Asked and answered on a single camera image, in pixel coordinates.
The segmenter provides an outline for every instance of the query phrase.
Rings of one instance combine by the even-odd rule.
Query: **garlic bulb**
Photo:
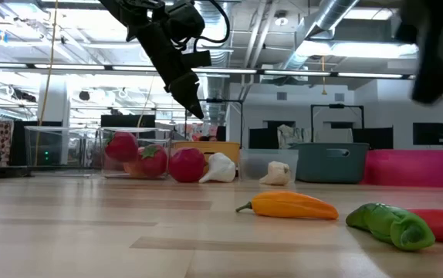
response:
[[[286,185],[289,181],[289,165],[277,161],[268,164],[268,174],[259,180],[260,183],[267,185]]]
[[[231,182],[235,178],[235,163],[223,153],[213,154],[208,159],[209,171],[199,180],[199,183],[207,181]]]

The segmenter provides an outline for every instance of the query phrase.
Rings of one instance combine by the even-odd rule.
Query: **plastic container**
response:
[[[201,153],[205,155],[205,160],[208,163],[208,159],[212,154],[218,152],[223,153],[232,161],[235,165],[238,165],[238,149],[240,148],[239,143],[234,142],[198,142],[198,141],[177,141],[174,142],[174,148],[179,149],[181,147],[195,147]],[[209,167],[205,167],[205,173],[208,172]]]
[[[268,174],[268,164],[278,161],[290,166],[290,181],[296,180],[297,150],[240,150],[239,177],[242,181],[259,180]]]
[[[290,149],[299,150],[298,180],[353,184],[363,179],[369,144],[303,143]]]
[[[99,174],[97,135],[93,128],[25,127],[28,167],[33,175]]]
[[[443,187],[443,150],[369,151],[362,183]]]
[[[136,137],[138,149],[146,148],[153,144],[159,145],[159,154],[155,151],[155,162],[136,160],[129,162],[115,161],[105,153],[105,147],[116,132],[128,132]],[[101,168],[105,178],[137,178],[137,179],[164,179],[168,175],[168,160],[171,155],[171,137],[173,132],[161,128],[132,128],[132,127],[102,127],[100,128]]]

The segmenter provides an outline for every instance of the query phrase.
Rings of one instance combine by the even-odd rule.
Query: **green bell pepper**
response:
[[[362,205],[347,216],[346,223],[404,251],[416,251],[435,243],[434,234],[419,216],[381,203]]]

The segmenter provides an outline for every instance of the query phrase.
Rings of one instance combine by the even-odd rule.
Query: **teal plastic bin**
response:
[[[369,144],[303,143],[290,149],[299,151],[298,180],[355,184],[364,177]]]

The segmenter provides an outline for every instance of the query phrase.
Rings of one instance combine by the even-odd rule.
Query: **desk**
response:
[[[443,189],[297,184],[337,221],[246,210],[257,183],[0,180],[0,277],[443,277],[443,244],[404,253],[347,228],[366,202],[443,209]]]

